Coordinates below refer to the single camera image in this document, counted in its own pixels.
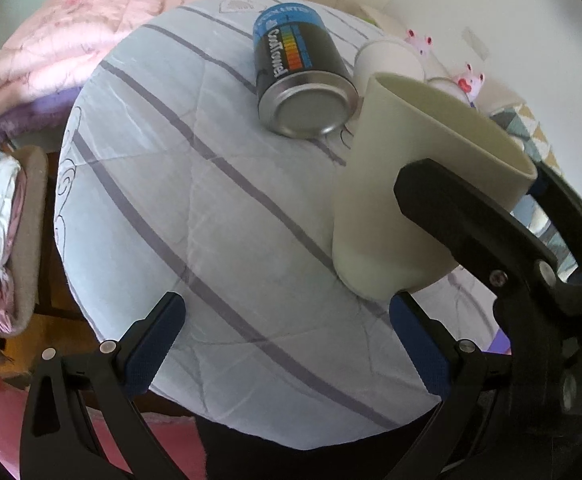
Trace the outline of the black blue CoolTowel can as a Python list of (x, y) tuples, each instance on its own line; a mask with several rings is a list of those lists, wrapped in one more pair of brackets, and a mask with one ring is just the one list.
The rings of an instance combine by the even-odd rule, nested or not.
[(354, 115), (358, 92), (328, 28), (303, 3), (278, 3), (253, 25), (259, 120), (268, 130), (312, 139)]

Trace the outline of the pale green plastic cup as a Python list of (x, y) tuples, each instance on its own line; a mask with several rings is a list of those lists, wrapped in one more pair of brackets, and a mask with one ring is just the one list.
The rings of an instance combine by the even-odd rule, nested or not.
[(370, 77), (334, 194), (332, 259), (368, 300), (417, 292), (457, 264), (460, 219), (512, 211), (538, 177), (530, 157), (491, 119), (428, 84)]

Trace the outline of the pink plush bunny right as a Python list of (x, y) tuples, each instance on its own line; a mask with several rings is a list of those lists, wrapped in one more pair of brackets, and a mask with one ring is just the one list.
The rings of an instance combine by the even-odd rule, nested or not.
[(464, 71), (454, 77), (454, 81), (470, 103), (473, 103), (480, 94), (485, 83), (485, 73), (476, 73), (470, 63), (465, 64)]

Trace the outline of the white paper cup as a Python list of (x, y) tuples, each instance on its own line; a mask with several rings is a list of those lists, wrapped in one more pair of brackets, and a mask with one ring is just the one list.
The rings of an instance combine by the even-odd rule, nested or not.
[(354, 86), (364, 96), (368, 81), (376, 73), (399, 75), (420, 82), (425, 80), (420, 55), (410, 44), (394, 37), (370, 40), (361, 46), (354, 60)]

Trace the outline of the striped white table cloth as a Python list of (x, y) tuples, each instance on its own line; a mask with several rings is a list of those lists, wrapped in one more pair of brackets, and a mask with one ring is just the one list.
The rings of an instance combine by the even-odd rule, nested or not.
[(66, 125), (54, 227), (70, 290), (116, 339), (165, 292), (187, 320), (153, 390), (309, 450), (432, 410), (389, 321), (331, 259), (349, 133), (292, 140), (257, 117), (252, 29), (276, 0), (202, 0), (124, 39)]

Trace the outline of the triangle pattern quilt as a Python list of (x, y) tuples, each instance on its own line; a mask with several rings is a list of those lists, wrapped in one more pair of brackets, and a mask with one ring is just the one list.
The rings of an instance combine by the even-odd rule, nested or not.
[(530, 159), (534, 162), (544, 162), (556, 174), (562, 176), (562, 170), (541, 128), (541, 123), (526, 104), (503, 107), (492, 113), (490, 118), (507, 132)]

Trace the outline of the pink floor mat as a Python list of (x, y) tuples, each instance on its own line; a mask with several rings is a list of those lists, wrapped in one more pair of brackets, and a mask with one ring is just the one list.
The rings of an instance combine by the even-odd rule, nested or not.
[(73, 387), (42, 376), (31, 393), (0, 378), (0, 464), (24, 479), (204, 479), (205, 453), (187, 417), (138, 412), (120, 387), (108, 418)]

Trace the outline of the brown chair with clothes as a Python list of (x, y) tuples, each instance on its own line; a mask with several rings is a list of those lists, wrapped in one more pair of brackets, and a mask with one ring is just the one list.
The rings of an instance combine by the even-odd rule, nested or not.
[(48, 157), (38, 146), (0, 154), (0, 364), (6, 340), (24, 332), (38, 300)]

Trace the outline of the clear glass pink label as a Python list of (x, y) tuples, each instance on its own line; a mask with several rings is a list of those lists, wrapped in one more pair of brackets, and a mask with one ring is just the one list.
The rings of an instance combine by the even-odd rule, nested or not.
[(471, 105), (467, 93), (459, 87), (457, 82), (450, 78), (432, 77), (427, 80), (427, 84), (429, 87), (442, 91), (468, 106)]

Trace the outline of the pink plush bunny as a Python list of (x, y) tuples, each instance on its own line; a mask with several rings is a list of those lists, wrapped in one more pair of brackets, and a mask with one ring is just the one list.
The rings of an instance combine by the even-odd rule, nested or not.
[(464, 71), (454, 77), (454, 81), (470, 103), (473, 103), (480, 94), (485, 83), (485, 73), (476, 73), (470, 63), (465, 64)]
[(419, 35), (413, 29), (408, 29), (405, 41), (421, 58), (428, 58), (432, 48), (432, 38), (430, 36)]

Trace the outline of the pink plush bunny left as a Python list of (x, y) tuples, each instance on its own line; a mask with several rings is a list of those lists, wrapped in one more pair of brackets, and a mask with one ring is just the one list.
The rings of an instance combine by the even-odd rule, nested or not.
[(430, 36), (419, 35), (413, 29), (408, 29), (405, 41), (421, 58), (428, 58), (432, 48), (432, 38)]

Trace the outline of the folded pink quilt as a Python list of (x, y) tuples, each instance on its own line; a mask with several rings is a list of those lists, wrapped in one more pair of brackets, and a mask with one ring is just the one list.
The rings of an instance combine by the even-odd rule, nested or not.
[(85, 84), (134, 30), (198, 0), (47, 0), (0, 48), (0, 117)]

